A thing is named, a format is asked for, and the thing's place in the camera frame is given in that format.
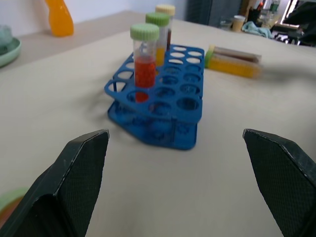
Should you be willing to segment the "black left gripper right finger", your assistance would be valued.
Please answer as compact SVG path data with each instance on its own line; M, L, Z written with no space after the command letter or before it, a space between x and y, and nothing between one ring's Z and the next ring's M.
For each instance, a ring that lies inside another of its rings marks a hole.
M261 195L285 237L316 235L316 164L293 141L243 132Z

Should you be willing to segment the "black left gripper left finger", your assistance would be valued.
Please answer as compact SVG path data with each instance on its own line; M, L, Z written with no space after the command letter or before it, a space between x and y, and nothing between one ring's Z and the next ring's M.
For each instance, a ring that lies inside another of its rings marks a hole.
M0 197L2 237L83 237L97 202L110 135L102 129L66 144L29 188Z

